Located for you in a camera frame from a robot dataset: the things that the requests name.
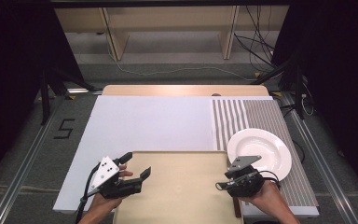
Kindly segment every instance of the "gray floor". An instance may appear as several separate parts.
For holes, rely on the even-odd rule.
[[[277,34],[271,33],[268,36],[271,38],[269,43],[273,44],[274,36],[276,38]],[[231,59],[222,60],[215,33],[133,34],[123,60],[119,63],[121,69],[109,56],[103,35],[68,34],[68,39],[86,81],[97,87],[107,84],[247,84],[250,82],[248,79],[254,78],[256,68],[268,69],[265,64],[257,64],[254,58],[251,65],[249,54],[237,42],[233,45]],[[278,89],[278,80],[279,78],[274,78],[266,82],[270,91]],[[75,85],[68,84],[68,87],[75,87]],[[72,162],[96,97],[96,95],[77,95],[75,99],[64,100],[58,107],[32,169],[27,174],[5,223],[73,223],[75,221],[75,217],[71,215],[52,211],[52,206]],[[36,97],[33,111],[24,124],[16,144],[1,162],[0,202],[41,128],[41,112],[41,102]],[[62,134],[59,127],[63,119],[74,119],[68,124],[73,128],[73,132],[68,139],[56,139],[54,137]],[[286,116],[285,120],[293,140],[304,148],[303,166],[321,208],[319,217],[302,219],[301,222],[344,223],[292,115]],[[318,115],[306,116],[306,123],[358,216],[356,174],[345,158],[338,156],[337,146],[323,119]],[[245,221],[252,223],[255,220],[245,219]],[[111,223],[111,217],[103,223]]]

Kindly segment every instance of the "black curtain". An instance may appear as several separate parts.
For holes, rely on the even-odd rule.
[[[54,10],[0,0],[0,160],[21,131],[40,75],[51,66],[83,80]]]
[[[303,24],[310,22],[303,14],[307,8],[298,7],[286,17],[274,52],[277,64],[294,52]],[[337,1],[323,9],[327,13],[300,57],[315,106],[358,175],[358,1]],[[282,81],[293,84],[295,74],[283,74]]]

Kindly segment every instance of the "hand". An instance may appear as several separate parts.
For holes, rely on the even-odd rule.
[[[290,210],[276,184],[271,181],[266,180],[255,196],[239,199],[253,204],[272,217],[276,217],[282,224],[300,223]]]
[[[120,168],[119,176],[132,176],[133,173],[126,171],[126,165],[118,166]],[[89,211],[83,218],[80,220],[80,224],[94,224],[102,221],[113,209],[117,208],[124,198],[118,199],[105,199],[101,194],[95,194],[94,199],[92,200]]]

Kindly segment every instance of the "wooden panel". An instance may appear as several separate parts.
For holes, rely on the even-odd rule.
[[[109,85],[103,95],[167,96],[269,96],[264,86],[254,85]]]
[[[103,33],[106,31],[100,8],[57,8],[55,11],[66,33]]]
[[[248,7],[249,11],[257,22],[257,7]],[[280,31],[284,18],[289,7],[285,6],[262,6],[260,9],[259,26],[262,31]],[[240,8],[240,15],[237,20],[237,31],[253,31],[255,26],[246,7]]]
[[[120,32],[221,31],[231,25],[233,7],[108,8],[109,24]]]
[[[226,152],[135,151],[127,165],[136,175],[150,166],[151,175],[141,193],[116,209],[114,224],[243,223],[234,215],[231,197],[215,186],[227,181]]]
[[[231,54],[232,40],[234,38],[235,27],[240,12],[240,7],[233,7],[229,18],[230,24],[227,29],[220,32],[220,48],[222,49],[223,59],[229,59]]]

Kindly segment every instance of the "plate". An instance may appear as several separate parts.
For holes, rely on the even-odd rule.
[[[286,144],[275,134],[261,129],[245,129],[235,133],[228,141],[228,159],[232,163],[239,156],[261,156],[252,163],[258,171],[271,171],[283,180],[292,168],[292,155]],[[274,177],[261,173],[264,177]]]

